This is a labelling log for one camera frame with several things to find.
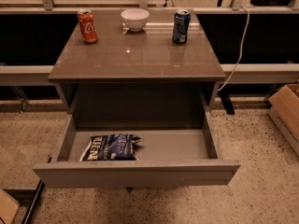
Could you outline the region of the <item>black floor rail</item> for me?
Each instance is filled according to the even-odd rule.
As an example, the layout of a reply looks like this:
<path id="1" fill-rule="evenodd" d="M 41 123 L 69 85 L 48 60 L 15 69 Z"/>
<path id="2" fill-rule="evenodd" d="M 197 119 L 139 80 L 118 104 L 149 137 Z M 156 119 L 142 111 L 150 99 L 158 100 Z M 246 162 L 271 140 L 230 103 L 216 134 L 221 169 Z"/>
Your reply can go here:
<path id="1" fill-rule="evenodd" d="M 27 204 L 27 210 L 23 216 L 21 224 L 31 224 L 33 214 L 44 188 L 45 183 L 40 180 L 35 189 L 5 189 L 5 192 L 20 204 Z"/>

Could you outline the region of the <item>blue soda can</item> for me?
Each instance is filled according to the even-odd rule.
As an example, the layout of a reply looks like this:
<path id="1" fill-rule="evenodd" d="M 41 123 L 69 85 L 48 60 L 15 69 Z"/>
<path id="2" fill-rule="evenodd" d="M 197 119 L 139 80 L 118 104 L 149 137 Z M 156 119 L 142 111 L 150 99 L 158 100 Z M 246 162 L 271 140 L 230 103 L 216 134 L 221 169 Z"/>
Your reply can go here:
<path id="1" fill-rule="evenodd" d="M 191 13 L 186 9 L 179 9 L 174 15 L 174 26 L 172 40 L 176 44 L 184 44 L 188 38 L 188 28 Z"/>

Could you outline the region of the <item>white bowl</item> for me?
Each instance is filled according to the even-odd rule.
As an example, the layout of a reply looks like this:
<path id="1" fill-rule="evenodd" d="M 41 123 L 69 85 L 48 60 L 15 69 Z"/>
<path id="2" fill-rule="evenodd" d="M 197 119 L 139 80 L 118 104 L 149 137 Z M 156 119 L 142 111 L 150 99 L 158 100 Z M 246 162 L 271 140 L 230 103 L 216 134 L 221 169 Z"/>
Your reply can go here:
<path id="1" fill-rule="evenodd" d="M 122 22 L 134 32 L 142 30 L 150 19 L 150 13 L 143 8 L 128 8 L 121 13 Z"/>

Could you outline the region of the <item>blue chip bag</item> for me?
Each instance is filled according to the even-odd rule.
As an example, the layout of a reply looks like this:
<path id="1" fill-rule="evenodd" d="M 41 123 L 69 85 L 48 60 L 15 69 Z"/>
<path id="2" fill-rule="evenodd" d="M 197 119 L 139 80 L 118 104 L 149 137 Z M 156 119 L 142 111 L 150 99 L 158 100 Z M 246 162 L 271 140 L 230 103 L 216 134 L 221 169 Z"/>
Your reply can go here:
<path id="1" fill-rule="evenodd" d="M 128 133 L 93 135 L 80 161 L 134 161 L 142 138 Z"/>

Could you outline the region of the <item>grey open top drawer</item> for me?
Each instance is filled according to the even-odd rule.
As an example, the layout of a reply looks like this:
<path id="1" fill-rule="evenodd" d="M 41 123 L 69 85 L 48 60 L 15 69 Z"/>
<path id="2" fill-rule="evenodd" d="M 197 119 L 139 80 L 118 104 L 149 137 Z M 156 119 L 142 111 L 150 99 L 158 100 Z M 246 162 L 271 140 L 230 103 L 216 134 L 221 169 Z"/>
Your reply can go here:
<path id="1" fill-rule="evenodd" d="M 80 161 L 93 135 L 142 138 L 134 161 Z M 49 163 L 35 173 L 50 188 L 226 185 L 238 161 L 226 161 L 198 85 L 79 87 Z"/>

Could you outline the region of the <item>wooden board corner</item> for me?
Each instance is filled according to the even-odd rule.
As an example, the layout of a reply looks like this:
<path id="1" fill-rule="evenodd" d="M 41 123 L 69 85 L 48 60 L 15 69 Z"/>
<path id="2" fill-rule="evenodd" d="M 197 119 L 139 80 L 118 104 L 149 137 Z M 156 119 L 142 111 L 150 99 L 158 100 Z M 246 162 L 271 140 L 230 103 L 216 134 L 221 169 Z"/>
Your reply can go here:
<path id="1" fill-rule="evenodd" d="M 20 203 L 3 189 L 0 189 L 0 224 L 12 224 Z"/>

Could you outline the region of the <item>grey cabinet counter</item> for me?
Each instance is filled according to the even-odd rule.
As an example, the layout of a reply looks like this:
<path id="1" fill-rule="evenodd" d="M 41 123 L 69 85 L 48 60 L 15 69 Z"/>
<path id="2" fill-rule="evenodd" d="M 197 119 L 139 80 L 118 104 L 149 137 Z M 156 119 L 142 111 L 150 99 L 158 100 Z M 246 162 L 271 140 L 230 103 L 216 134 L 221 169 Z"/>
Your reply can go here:
<path id="1" fill-rule="evenodd" d="M 195 15 L 191 16 L 187 42 L 178 45 L 172 41 L 174 14 L 173 9 L 152 8 L 144 29 L 131 32 L 119 9 L 95 10 L 99 41 L 85 44 L 76 28 L 49 82 L 209 82 L 208 101 L 213 102 L 225 74 Z"/>

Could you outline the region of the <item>red soda can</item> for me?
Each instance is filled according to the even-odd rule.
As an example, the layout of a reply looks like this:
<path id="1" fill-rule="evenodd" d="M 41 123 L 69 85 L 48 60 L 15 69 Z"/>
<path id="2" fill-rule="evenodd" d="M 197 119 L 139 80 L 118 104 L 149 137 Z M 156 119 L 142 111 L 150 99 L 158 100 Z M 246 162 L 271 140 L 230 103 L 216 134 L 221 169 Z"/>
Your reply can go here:
<path id="1" fill-rule="evenodd" d="M 83 41 L 92 44 L 98 41 L 98 35 L 93 22 L 93 13 L 89 9 L 78 11 L 78 23 Z"/>

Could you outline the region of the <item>cardboard box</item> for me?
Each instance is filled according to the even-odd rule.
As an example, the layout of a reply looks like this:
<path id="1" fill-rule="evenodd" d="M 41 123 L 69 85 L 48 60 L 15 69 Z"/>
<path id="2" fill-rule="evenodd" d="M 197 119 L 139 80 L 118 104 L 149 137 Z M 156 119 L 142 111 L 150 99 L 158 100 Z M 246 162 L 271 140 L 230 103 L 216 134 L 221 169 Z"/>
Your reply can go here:
<path id="1" fill-rule="evenodd" d="M 299 84 L 287 84 L 269 99 L 270 118 L 299 156 Z"/>

